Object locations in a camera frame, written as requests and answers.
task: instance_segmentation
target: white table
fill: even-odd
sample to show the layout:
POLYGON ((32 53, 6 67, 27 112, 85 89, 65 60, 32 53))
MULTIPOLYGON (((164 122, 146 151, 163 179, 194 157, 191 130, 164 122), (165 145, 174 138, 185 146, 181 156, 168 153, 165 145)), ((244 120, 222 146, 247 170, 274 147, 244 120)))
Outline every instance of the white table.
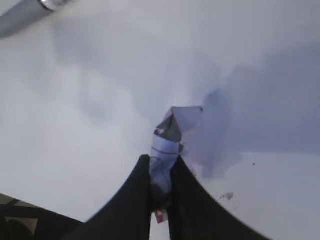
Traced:
POLYGON ((186 157, 200 183, 272 239, 318 239, 319 8, 79 0, 0 40, 0 193, 86 221, 171 106, 204 105, 186 157))

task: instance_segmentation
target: metal object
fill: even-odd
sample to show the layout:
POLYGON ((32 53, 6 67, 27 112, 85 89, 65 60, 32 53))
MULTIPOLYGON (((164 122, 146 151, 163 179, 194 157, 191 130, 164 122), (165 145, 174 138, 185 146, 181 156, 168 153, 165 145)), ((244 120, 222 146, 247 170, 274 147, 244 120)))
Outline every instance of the metal object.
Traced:
POLYGON ((23 0, 0 16, 0 38, 10 37, 58 11, 71 0, 23 0))

